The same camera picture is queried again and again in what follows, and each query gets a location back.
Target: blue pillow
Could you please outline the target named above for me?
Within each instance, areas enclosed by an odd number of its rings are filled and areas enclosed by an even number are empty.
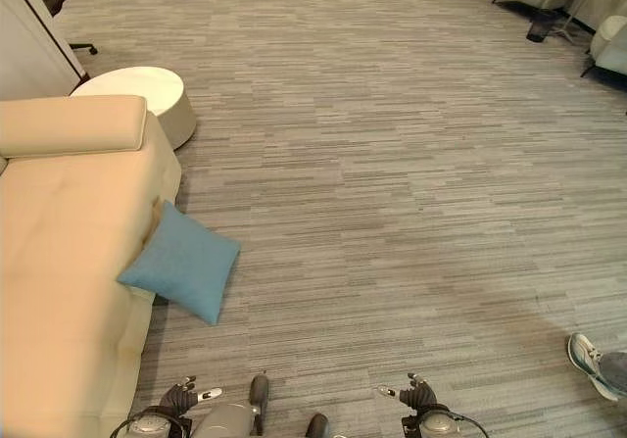
[[[160,294],[217,323],[224,285],[239,243],[208,231],[164,202],[161,222],[118,281]]]

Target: round ottoman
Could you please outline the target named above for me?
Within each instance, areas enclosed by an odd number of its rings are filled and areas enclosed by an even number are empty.
[[[194,133],[196,117],[181,78],[167,69],[126,68],[103,73],[80,85],[72,97],[81,95],[140,95],[148,110],[159,119],[172,149]]]

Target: beige sofa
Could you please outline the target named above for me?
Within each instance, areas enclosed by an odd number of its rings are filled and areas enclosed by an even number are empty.
[[[180,166],[134,96],[0,105],[2,426],[108,437],[126,418],[153,295],[116,282]]]

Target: sofa armrest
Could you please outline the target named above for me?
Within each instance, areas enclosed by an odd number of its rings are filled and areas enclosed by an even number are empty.
[[[146,100],[133,95],[1,102],[0,155],[14,158],[138,150],[146,113]]]

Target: shoe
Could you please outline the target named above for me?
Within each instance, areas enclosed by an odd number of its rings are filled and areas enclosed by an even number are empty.
[[[603,382],[603,378],[599,373],[599,360],[603,354],[595,348],[585,335],[581,333],[570,335],[566,350],[568,351],[570,362],[577,369],[581,369],[588,375],[599,394],[610,401],[618,401],[618,396]]]

